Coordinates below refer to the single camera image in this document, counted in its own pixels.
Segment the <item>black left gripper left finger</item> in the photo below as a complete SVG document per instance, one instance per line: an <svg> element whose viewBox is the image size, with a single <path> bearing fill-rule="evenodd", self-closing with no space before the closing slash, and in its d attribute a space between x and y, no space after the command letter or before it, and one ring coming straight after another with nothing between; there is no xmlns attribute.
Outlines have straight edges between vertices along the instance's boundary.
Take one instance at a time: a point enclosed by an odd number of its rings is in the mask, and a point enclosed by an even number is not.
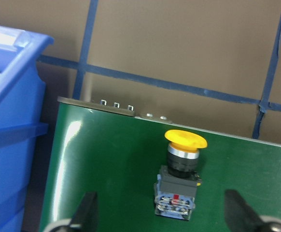
<svg viewBox="0 0 281 232"><path fill-rule="evenodd" d="M73 215L69 230L71 232L96 232L98 229L98 195L86 192Z"/></svg>

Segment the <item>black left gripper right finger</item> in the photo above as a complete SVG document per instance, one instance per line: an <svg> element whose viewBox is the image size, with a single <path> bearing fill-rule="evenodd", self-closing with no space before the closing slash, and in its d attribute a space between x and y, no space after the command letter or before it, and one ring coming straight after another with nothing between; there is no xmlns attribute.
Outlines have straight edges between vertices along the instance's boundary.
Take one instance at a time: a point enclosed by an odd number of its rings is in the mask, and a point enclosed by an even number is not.
<svg viewBox="0 0 281 232"><path fill-rule="evenodd" d="M231 232L270 232L268 223L250 207L243 197L233 189L225 191L225 222Z"/></svg>

